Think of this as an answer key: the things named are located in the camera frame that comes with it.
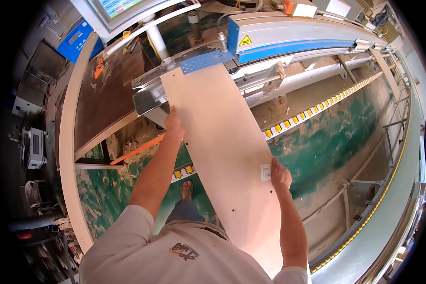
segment green epoxy floor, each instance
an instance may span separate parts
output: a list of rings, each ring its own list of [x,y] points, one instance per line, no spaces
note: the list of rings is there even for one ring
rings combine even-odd
[[[369,87],[359,90],[307,122],[279,137],[277,145],[269,144],[272,154],[290,169],[293,176],[293,198],[309,195],[323,186],[325,177],[360,151],[376,130],[377,111],[367,94]],[[154,155],[153,146],[135,156],[122,170],[80,170],[77,172],[80,199],[94,238],[98,238],[127,206],[133,184]],[[86,157],[101,158],[100,145]],[[186,147],[180,145],[175,167],[191,162]],[[214,209],[198,175],[190,177],[194,184],[193,201],[207,220]],[[182,181],[171,184],[156,220],[157,234],[175,202],[181,198]]]

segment white cylinder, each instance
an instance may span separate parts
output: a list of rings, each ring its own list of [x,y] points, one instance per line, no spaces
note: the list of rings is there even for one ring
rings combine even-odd
[[[161,36],[161,33],[159,32],[158,27],[156,25],[151,28],[148,28],[147,36],[152,41],[153,46],[156,49],[156,52],[158,53],[161,60],[168,58],[169,53],[167,52],[166,44],[164,43],[164,39]]]

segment white pipe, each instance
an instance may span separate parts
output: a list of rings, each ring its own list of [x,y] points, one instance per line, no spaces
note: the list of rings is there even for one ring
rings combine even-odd
[[[144,31],[147,31],[152,26],[156,26],[157,24],[160,24],[160,23],[164,22],[165,20],[169,20],[170,18],[178,16],[179,14],[183,14],[183,13],[189,12],[189,11],[191,11],[193,9],[200,8],[200,7],[201,7],[200,3],[196,3],[196,4],[193,4],[193,5],[189,6],[189,7],[184,7],[184,8],[178,9],[178,10],[176,10],[176,11],[170,13],[170,14],[164,15],[164,16],[162,16],[162,17],[154,20],[149,25],[143,26],[142,28],[138,29],[137,31],[131,33],[125,39],[118,40],[118,41],[114,42],[113,44],[111,44],[110,47],[109,47],[109,49],[108,49],[108,51],[107,51],[107,54],[114,53],[114,51],[116,51],[117,49],[119,49],[120,47],[122,47],[127,42],[129,42],[133,38],[137,37],[138,35],[140,35]]]
[[[169,57],[169,52],[167,51],[166,44],[164,39],[161,36],[161,33],[158,30],[158,26],[152,25],[152,22],[149,22],[147,25],[151,27],[147,30],[147,36],[153,43],[156,52],[158,53],[161,60],[164,60]]]

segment orange tool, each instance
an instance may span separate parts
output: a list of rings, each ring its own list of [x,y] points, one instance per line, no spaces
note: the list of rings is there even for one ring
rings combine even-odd
[[[99,74],[101,73],[103,69],[104,69],[104,64],[102,62],[102,57],[100,57],[98,60],[98,65],[96,66],[96,70],[95,70],[95,79],[98,78]]]

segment yellow warning sign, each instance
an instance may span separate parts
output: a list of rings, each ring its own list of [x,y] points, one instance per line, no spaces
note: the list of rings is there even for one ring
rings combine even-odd
[[[242,39],[242,41],[239,43],[239,46],[247,45],[247,44],[250,44],[250,43],[253,43],[253,41],[251,40],[249,35],[245,35],[244,38]]]

